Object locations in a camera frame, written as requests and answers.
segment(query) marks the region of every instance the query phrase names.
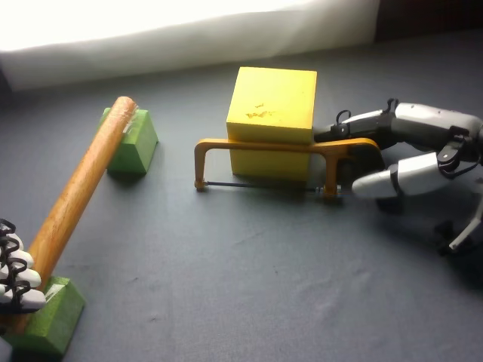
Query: gray tablecloth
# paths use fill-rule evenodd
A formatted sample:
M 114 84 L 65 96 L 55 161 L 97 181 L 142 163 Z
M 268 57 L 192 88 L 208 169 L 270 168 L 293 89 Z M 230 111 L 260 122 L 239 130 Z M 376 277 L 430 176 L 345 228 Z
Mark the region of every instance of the gray tablecloth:
M 463 32 L 243 65 L 318 71 L 316 125 L 388 97 L 483 117 L 482 45 Z M 354 198 L 199 194 L 193 147 L 226 136 L 239 66 L 31 91 L 0 111 L 0 215 L 27 246 L 117 96 L 148 109 L 160 139 L 146 177 L 102 178 L 56 267 L 88 301 L 65 360 L 483 360 L 483 253 L 444 259 L 430 243 L 436 223 L 471 216 L 481 171 L 402 216 Z M 228 152 L 209 153 L 206 178 L 231 179 Z

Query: green wooden block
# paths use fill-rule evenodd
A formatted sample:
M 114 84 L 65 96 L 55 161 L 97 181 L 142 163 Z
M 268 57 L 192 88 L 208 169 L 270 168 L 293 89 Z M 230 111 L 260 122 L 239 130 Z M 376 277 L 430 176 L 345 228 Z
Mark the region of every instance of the green wooden block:
M 110 110 L 110 108 L 104 110 L 99 125 L 104 122 Z M 158 136 L 152 126 L 149 112 L 144 109 L 138 109 L 107 170 L 125 173 L 147 173 L 156 143 L 158 143 Z
M 14 350 L 63 356 L 85 305 L 70 279 L 51 277 L 45 288 L 47 304 L 32 314 L 23 335 L 5 334 Z

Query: yellow block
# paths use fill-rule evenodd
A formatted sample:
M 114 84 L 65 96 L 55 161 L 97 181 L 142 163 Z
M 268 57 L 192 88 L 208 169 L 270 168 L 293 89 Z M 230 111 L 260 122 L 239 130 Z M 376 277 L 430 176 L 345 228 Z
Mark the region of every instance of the yellow block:
M 226 119 L 228 138 L 246 142 L 312 142 L 317 72 L 241 67 Z M 230 151 L 232 172 L 242 176 L 306 181 L 309 155 Z

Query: white curtain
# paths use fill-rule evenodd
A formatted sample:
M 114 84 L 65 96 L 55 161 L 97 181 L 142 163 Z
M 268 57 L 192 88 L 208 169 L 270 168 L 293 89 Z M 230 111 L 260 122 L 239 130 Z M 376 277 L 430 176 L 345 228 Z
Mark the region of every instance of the white curtain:
M 14 90 L 372 42 L 379 0 L 8 2 Z

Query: robotic hand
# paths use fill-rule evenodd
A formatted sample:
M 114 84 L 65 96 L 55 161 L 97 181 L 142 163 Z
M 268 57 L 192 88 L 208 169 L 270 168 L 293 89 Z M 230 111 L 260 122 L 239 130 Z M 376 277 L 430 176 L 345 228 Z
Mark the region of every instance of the robotic hand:
M 0 219 L 0 314 L 32 313 L 45 305 L 43 292 L 31 289 L 41 284 L 32 265 L 15 225 Z
M 388 100 L 387 105 L 385 110 L 354 117 L 350 111 L 342 111 L 337 115 L 336 124 L 316 130 L 314 134 L 316 142 L 365 137 L 375 141 L 381 149 L 406 142 L 417 149 L 433 151 L 400 160 L 385 171 L 357 179 L 352 184 L 357 196 L 380 200 L 431 192 L 481 163 L 483 121 L 480 118 L 420 104 L 399 103 L 395 99 Z M 346 112 L 349 119 L 339 122 Z M 472 164 L 457 170 L 461 161 Z M 467 240 L 478 227 L 482 214 L 483 201 L 474 220 L 448 245 L 450 251 L 455 251 Z

